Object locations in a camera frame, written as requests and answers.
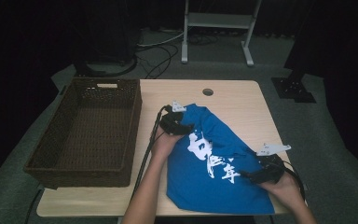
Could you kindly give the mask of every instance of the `hand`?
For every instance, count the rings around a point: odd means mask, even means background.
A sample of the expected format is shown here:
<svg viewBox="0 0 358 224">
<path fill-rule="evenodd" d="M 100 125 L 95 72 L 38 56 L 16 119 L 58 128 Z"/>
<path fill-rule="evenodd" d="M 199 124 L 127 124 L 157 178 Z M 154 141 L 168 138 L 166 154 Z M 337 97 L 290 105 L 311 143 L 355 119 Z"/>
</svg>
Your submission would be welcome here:
<svg viewBox="0 0 358 224">
<path fill-rule="evenodd" d="M 259 184 L 259 186 L 273 194 L 291 211 L 305 205 L 296 180 L 286 172 L 283 173 L 278 183 L 265 182 Z"/>
<path fill-rule="evenodd" d="M 160 157 L 163 160 L 166 160 L 168 156 L 171 154 L 173 147 L 176 142 L 181 139 L 183 135 L 169 135 L 162 130 L 161 127 L 158 126 L 156 132 L 156 142 L 152 148 L 152 157 Z"/>
</svg>

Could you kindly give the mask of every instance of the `dark background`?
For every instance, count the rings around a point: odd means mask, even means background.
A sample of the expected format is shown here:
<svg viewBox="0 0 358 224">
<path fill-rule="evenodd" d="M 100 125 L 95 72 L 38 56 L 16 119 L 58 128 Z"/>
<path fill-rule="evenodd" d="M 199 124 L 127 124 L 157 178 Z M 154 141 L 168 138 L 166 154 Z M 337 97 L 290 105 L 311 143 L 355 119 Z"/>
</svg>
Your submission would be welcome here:
<svg viewBox="0 0 358 224">
<path fill-rule="evenodd" d="M 57 95 L 53 74 L 74 61 L 126 63 L 141 28 L 183 27 L 184 2 L 1 0 L 0 166 Z M 190 10 L 250 14 L 254 5 L 195 0 Z M 264 0 L 254 34 L 296 39 L 285 67 L 324 78 L 330 113 L 358 158 L 358 1 Z"/>
</svg>

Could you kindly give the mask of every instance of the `person's right hand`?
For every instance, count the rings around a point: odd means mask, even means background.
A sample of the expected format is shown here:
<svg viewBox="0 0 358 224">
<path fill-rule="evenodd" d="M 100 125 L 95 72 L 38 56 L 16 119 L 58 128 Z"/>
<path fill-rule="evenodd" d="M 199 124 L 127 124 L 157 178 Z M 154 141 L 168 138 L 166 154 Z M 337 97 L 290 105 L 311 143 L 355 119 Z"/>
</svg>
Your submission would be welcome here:
<svg viewBox="0 0 358 224">
<path fill-rule="evenodd" d="M 300 205 L 305 205 L 296 180 L 286 172 L 284 172 L 278 183 L 265 182 L 259 184 L 259 186 L 273 194 L 291 211 Z"/>
</svg>

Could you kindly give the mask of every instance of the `metal stand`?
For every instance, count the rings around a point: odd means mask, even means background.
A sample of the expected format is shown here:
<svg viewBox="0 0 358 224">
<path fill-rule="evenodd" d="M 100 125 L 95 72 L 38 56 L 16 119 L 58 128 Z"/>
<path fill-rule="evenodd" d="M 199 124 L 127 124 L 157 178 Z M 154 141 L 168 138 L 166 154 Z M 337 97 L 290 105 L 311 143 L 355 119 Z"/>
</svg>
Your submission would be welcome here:
<svg viewBox="0 0 358 224">
<path fill-rule="evenodd" d="M 248 33 L 245 41 L 241 41 L 243 54 L 246 58 L 248 66 L 255 65 L 251 52 L 249 50 L 249 42 L 251 41 L 252 33 L 255 28 L 255 21 L 257 19 L 258 10 L 261 6 L 262 0 L 257 0 L 255 11 L 253 15 L 227 15 L 227 14 L 212 14 L 212 13 L 193 13 L 188 12 L 188 1 L 186 0 L 185 7 L 185 27 L 182 42 L 182 63 L 188 62 L 187 57 L 187 29 L 189 26 L 202 27 L 220 27 L 220 28 L 237 28 L 247 29 Z"/>
<path fill-rule="evenodd" d="M 301 79 L 305 74 L 293 71 L 288 78 L 272 77 L 272 82 L 281 99 L 294 99 L 296 103 L 316 103 L 310 92 L 307 92 Z"/>
</svg>

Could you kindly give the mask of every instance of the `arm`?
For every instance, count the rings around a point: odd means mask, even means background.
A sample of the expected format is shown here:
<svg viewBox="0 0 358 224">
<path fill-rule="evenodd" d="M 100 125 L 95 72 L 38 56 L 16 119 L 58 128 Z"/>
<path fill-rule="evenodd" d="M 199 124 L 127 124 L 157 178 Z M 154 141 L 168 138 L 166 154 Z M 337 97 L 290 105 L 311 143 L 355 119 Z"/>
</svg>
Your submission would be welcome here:
<svg viewBox="0 0 358 224">
<path fill-rule="evenodd" d="M 152 148 L 152 157 L 145 175 L 133 195 L 122 219 L 123 224 L 154 223 L 158 202 L 158 187 L 161 171 L 176 142 L 182 136 L 170 136 L 158 127 L 157 141 Z"/>
<path fill-rule="evenodd" d="M 286 172 L 278 183 L 262 183 L 260 187 L 273 194 L 295 217 L 298 224 L 316 224 L 316 219 L 305 204 L 296 181 Z"/>
</svg>

